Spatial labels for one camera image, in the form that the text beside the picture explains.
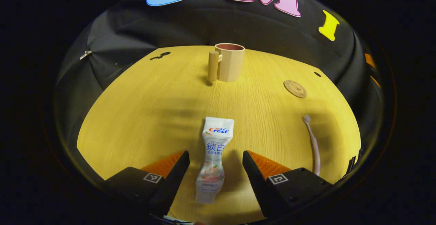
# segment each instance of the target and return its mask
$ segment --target wooden table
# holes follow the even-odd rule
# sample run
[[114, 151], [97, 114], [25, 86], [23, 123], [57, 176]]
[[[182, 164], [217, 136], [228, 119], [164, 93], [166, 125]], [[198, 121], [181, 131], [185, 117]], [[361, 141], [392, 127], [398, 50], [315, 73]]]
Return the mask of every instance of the wooden table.
[[[159, 48], [135, 63], [97, 99], [86, 116], [77, 147], [104, 179], [132, 166], [142, 168], [186, 149], [190, 166], [169, 216], [208, 224], [238, 224], [263, 219], [242, 166], [251, 150], [291, 169], [312, 170], [312, 148], [302, 120], [306, 114], [318, 140], [320, 176], [335, 183], [358, 155], [355, 117], [321, 70], [282, 56], [246, 50], [236, 82], [207, 82], [213, 46]], [[171, 52], [160, 59], [150, 58]], [[308, 93], [298, 98], [285, 80]], [[226, 179], [213, 205], [195, 203], [195, 179], [204, 161], [201, 131], [206, 116], [233, 118], [232, 141], [223, 153]]]

